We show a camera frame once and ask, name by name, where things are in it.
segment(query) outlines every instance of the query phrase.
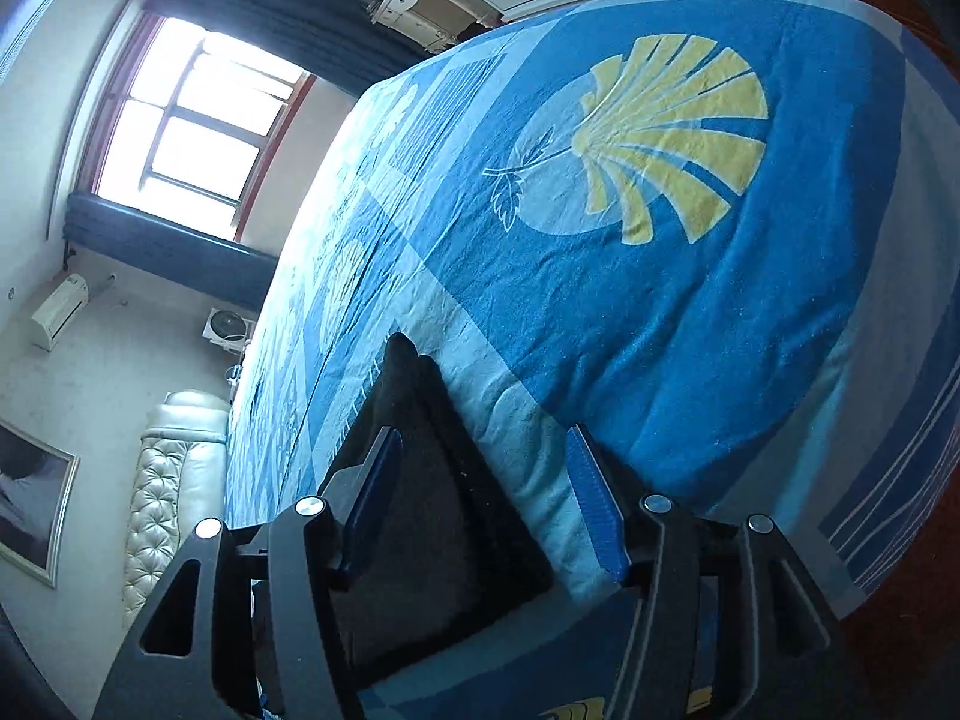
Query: light blue bedsheet section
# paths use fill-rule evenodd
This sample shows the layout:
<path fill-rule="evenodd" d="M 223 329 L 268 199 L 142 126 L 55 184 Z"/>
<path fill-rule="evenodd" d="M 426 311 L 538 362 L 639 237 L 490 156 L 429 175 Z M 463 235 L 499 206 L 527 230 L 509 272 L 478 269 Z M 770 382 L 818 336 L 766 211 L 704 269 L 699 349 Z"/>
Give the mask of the light blue bedsheet section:
<path fill-rule="evenodd" d="M 573 422 L 699 514 L 771 514 L 837 613 L 862 603 L 958 459 L 958 116 L 850 0 L 591 1 L 359 100 L 248 353 L 227 523 L 315 491 L 400 331 L 557 576 L 371 717 L 610 697 L 634 603 L 570 490 Z"/>

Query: picture frame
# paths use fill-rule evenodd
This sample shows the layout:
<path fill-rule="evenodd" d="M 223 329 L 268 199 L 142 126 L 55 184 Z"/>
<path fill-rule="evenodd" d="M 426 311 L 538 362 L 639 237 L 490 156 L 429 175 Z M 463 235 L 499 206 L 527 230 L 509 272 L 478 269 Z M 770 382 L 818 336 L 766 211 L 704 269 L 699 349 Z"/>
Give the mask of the picture frame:
<path fill-rule="evenodd" d="M 79 465 L 78 456 L 0 418 L 0 557 L 54 589 Z"/>

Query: silver bolt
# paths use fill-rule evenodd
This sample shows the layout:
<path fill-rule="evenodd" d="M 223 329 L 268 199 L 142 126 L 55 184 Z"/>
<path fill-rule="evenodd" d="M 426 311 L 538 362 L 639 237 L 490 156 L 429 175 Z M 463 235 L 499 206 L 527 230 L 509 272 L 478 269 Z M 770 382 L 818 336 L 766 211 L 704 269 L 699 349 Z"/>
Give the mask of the silver bolt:
<path fill-rule="evenodd" d="M 220 522 L 219 519 L 216 517 L 208 517 L 197 523 L 194 533 L 196 533 L 199 538 L 213 538 L 213 536 L 216 536 L 222 531 L 223 527 L 224 523 Z"/>
<path fill-rule="evenodd" d="M 750 519 L 747 520 L 747 525 L 754 533 L 764 533 L 766 535 L 774 531 L 774 521 L 766 514 L 751 515 Z"/>
<path fill-rule="evenodd" d="M 665 495 L 647 495 L 643 499 L 643 507 L 654 514 L 666 514 L 673 509 L 673 501 Z"/>
<path fill-rule="evenodd" d="M 313 517 L 314 514 L 319 514 L 326 509 L 326 501 L 323 498 L 318 498 L 316 495 L 308 495 L 306 498 L 301 498 L 299 501 L 296 501 L 297 514 L 301 514 L 303 517 Z"/>

